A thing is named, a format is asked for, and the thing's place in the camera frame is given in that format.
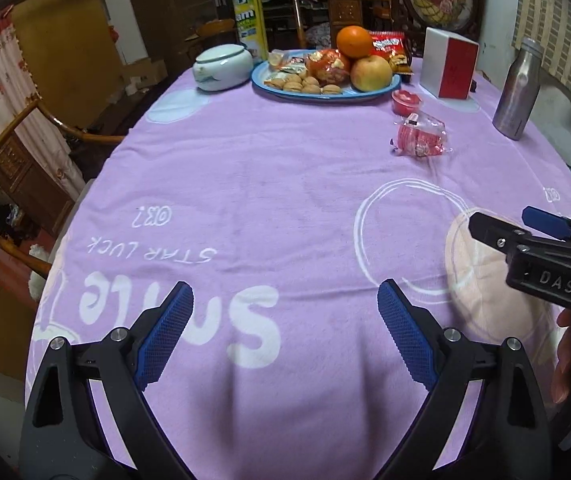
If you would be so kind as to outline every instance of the blue plate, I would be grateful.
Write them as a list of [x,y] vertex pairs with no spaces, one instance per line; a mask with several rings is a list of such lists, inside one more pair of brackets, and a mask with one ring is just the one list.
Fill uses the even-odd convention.
[[[314,50],[291,50],[291,56],[305,57],[310,52]],[[270,86],[263,84],[263,81],[267,79],[267,76],[272,72],[267,61],[262,62],[257,65],[252,71],[252,83],[254,86],[261,88],[265,92],[274,94],[275,96],[282,97],[283,99],[290,99],[292,101],[308,102],[308,103],[321,103],[321,102],[362,102],[369,101],[370,99],[376,99],[384,94],[392,93],[392,91],[400,88],[401,86],[401,76],[395,74],[392,78],[392,82],[385,88],[380,90],[375,90],[374,92],[361,92],[354,88],[350,83],[342,86],[343,93],[338,95],[323,95],[323,94],[297,94],[295,92],[284,92],[283,90],[278,90]]]

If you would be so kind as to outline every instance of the purple tablecloth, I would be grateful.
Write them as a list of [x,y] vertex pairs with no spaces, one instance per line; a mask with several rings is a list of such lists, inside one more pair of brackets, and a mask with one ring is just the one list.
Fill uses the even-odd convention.
[[[571,217],[571,173],[532,124],[520,142],[496,131],[499,91],[476,79],[454,104],[465,111],[411,87],[452,149],[416,159],[390,153],[389,98],[303,105],[251,84],[204,95],[182,75],[72,222],[38,311],[26,397],[51,338],[130,326],[183,280],[194,315],[145,397],[196,477],[373,478],[426,395],[377,311],[377,285],[394,278],[442,326],[520,337],[549,401],[555,310],[507,289],[501,254],[470,239],[467,219],[486,210],[520,223],[528,205]],[[440,463],[456,457],[477,393]]]

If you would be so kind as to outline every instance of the red and white box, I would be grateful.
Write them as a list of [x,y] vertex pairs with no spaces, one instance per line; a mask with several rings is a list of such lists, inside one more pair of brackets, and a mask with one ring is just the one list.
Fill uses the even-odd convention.
[[438,98],[467,99],[479,44],[460,34],[429,27],[421,65],[421,86]]

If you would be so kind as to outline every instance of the stainless steel water bottle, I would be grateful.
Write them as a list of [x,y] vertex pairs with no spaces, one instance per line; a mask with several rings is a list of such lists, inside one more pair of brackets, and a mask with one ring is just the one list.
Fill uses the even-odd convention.
[[499,106],[492,119],[504,136],[519,140],[539,95],[539,72],[543,47],[531,38],[523,38],[521,50],[507,73]]

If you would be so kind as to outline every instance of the finger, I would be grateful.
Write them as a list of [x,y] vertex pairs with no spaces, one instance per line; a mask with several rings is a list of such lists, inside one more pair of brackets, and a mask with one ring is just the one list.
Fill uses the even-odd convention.
[[561,311],[559,317],[557,318],[557,325],[560,327],[571,325],[571,310],[569,308],[564,308]]
[[552,395],[552,400],[555,404],[563,402],[568,398],[569,377],[567,374],[564,374],[558,366],[552,374],[550,394]]
[[557,357],[559,358],[559,363],[557,364],[557,368],[561,371],[562,374],[567,373],[569,368],[571,367],[571,331],[566,330],[565,334],[561,338],[559,342],[559,346],[557,347]]

